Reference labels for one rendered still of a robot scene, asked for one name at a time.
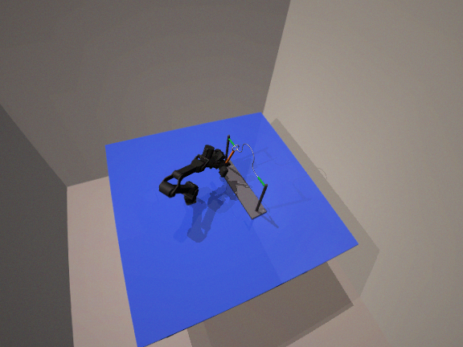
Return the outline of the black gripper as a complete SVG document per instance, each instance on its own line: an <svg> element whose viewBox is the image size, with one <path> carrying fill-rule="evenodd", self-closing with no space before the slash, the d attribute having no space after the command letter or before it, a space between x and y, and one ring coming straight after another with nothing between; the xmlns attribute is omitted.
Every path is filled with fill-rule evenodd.
<svg viewBox="0 0 463 347"><path fill-rule="evenodd" d="M215 163L214 161L214 158L212 157L211 158L211 166L209 167L210 169L212 168L215 168L215 169L218 169L219 168L219 174L222 178L225 178L225 176L227 175L227 172L228 172L228 169L227 167L231 165L230 162L228 163L225 163L226 161L225 160L222 160L220 161L219 164Z"/></svg>

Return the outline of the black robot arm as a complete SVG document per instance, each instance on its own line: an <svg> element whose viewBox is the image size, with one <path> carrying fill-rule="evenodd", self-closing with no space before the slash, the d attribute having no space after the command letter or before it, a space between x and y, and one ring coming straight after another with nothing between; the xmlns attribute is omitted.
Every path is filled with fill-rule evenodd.
<svg viewBox="0 0 463 347"><path fill-rule="evenodd" d="M214 152L214 147L211 145L205 145L203 154L198 154L195 156L193 161L181 169L174 170L172 174L161 182L159 185L159 191L169 198L175 197L176 194L183 194L184 201L187 206L196 203L196 197L198 195L198 186L193 182L186 181L185 185L180 185L181 180L192 173L200 173L211 166L211 158L214 158L214 162L219 164L225 158L224 153L221 149L215 149L215 155L212 156ZM199 160L199 159L200 160ZM172 178L177 179L177 185L173 185L168 181Z"/></svg>

